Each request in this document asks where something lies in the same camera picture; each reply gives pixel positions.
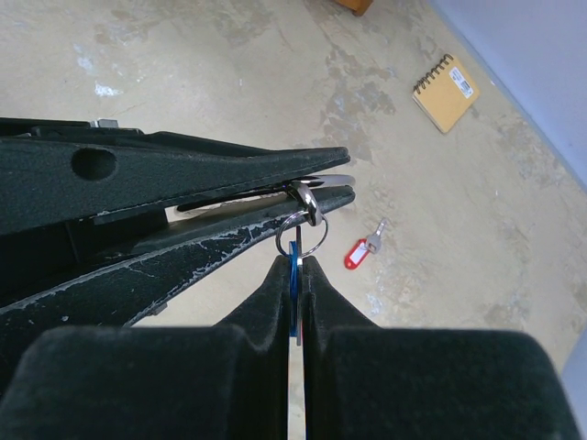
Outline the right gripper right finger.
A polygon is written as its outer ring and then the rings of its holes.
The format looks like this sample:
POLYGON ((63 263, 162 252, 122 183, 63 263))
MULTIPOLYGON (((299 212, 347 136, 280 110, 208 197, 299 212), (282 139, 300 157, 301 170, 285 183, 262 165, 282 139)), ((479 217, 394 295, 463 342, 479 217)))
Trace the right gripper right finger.
POLYGON ((515 331, 384 328, 303 269, 310 439, 578 439, 542 346, 515 331))

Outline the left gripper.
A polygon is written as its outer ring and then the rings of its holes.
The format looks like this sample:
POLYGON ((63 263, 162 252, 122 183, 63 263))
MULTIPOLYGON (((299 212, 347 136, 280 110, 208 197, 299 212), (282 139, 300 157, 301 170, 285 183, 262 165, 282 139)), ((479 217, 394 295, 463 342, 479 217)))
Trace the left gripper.
POLYGON ((308 212, 287 193, 178 221, 168 220, 165 207, 280 189, 349 160, 344 147, 269 150, 91 122, 1 118, 2 379, 12 378, 42 333, 132 325, 274 237, 289 215, 308 212))

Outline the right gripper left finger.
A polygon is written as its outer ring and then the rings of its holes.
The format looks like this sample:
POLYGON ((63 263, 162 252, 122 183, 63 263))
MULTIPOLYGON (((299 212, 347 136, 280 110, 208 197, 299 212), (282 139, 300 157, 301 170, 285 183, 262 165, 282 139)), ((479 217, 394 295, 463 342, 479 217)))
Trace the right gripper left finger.
POLYGON ((64 326, 21 358, 4 439, 284 439, 287 258, 208 327, 64 326))

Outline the red key tag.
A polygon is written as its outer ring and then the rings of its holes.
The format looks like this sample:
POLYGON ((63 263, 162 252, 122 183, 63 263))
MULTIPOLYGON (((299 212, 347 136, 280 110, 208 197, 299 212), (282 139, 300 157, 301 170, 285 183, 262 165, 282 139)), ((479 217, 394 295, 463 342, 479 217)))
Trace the red key tag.
POLYGON ((388 220, 383 218, 373 233, 356 242, 343 261, 344 267, 347 270, 357 269, 370 254, 377 254, 379 252, 382 245, 382 233, 387 224, 388 220))

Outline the blue key tag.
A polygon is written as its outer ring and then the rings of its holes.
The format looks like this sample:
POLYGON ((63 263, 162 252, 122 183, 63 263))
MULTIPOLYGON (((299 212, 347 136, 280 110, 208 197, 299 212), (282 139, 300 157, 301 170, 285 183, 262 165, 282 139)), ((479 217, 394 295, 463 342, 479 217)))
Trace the blue key tag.
POLYGON ((299 330, 299 276, 300 276, 300 240, 289 242, 289 260, 290 260, 290 337, 298 340, 300 338, 299 330))

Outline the large metal keyring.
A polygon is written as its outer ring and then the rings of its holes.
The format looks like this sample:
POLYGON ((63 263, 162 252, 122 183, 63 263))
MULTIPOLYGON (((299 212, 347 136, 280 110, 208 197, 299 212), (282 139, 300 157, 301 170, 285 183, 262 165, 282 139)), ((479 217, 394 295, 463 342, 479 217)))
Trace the large metal keyring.
POLYGON ((346 174, 306 175, 289 181, 282 181, 269 186, 222 196, 209 201, 181 204, 173 208, 173 213, 178 218, 196 217, 211 210, 214 206, 220 207, 245 199, 270 197, 278 193, 287 193, 298 200, 302 200, 302 196, 299 194, 298 190, 304 187, 307 187, 309 190, 344 186, 352 188, 355 185, 355 182, 356 180, 354 177, 346 174))

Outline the bunch of metal keys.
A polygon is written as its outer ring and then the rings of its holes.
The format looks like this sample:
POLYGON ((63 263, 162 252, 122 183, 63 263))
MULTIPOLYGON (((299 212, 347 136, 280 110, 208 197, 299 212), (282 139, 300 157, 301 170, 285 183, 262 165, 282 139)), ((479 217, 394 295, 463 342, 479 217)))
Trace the bunch of metal keys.
MULTIPOLYGON (((289 260, 289 253, 290 251, 285 251, 285 249, 283 248, 282 245, 282 234, 289 229, 293 223, 297 220, 301 220, 303 216, 308 215, 307 211, 299 211, 296 212, 294 214, 289 215, 280 225, 280 227, 277 230, 276 236, 275 236, 275 245, 276 248, 278 250, 278 252, 283 255, 284 257, 286 257, 289 261, 289 297, 290 297, 290 260, 289 260)), ((300 293, 300 298, 299 298, 299 330, 300 330, 300 338, 298 340, 295 339, 295 343, 298 347, 300 347, 302 345, 302 341, 303 341, 303 299, 304 299, 304 294, 303 294, 303 276, 304 276, 304 259, 306 257, 311 256, 313 253, 315 253, 322 245, 323 243, 326 241, 328 232, 329 232, 329 222, 326 218, 326 216, 324 214, 318 214, 317 215, 318 218, 318 225, 324 224, 325 225, 325 230, 324 230, 324 234, 322 235, 322 237, 320 238, 320 240, 313 246, 311 247, 309 250, 307 251, 303 251, 303 242, 302 242, 302 229, 300 225, 296 225, 295 226, 295 237, 294 237, 294 241, 296 239, 300 240, 300 245, 301 245, 301 250, 300 250, 300 276, 299 276, 299 281, 300 281, 300 286, 299 286, 299 293, 300 293)))

